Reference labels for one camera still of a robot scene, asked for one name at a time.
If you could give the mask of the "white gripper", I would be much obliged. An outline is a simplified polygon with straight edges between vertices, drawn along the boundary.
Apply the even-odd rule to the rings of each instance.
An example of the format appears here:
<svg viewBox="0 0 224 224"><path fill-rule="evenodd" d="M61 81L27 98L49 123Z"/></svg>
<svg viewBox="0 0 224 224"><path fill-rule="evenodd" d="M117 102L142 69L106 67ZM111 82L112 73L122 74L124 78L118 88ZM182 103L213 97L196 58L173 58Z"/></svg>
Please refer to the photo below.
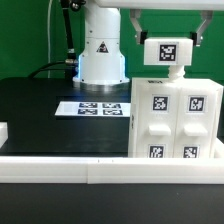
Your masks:
<svg viewBox="0 0 224 224"><path fill-rule="evenodd" d="M194 46L200 46L203 33L213 19L210 10L224 10L224 0L95 0L100 7L128 8L130 21L135 29L137 44L144 44L148 31L143 30L138 19L141 17L140 9L162 10L204 10L201 12L201 23L190 33Z"/></svg>

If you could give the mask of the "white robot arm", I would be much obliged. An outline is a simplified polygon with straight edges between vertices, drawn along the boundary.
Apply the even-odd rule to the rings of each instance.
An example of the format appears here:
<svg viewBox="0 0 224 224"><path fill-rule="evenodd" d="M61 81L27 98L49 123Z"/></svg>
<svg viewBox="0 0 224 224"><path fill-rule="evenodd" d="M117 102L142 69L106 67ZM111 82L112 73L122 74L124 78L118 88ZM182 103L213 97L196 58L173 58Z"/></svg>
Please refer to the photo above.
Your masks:
<svg viewBox="0 0 224 224"><path fill-rule="evenodd" d="M191 63L185 51L191 51L198 40L189 38L144 38L138 18L143 9L199 10L203 23L201 35L215 11L224 10L224 0L84 0L85 48L79 56L78 75L73 82L86 88L108 90L126 85L125 58L120 52L120 10L130 11L137 42L144 45L146 65L184 67Z"/></svg>

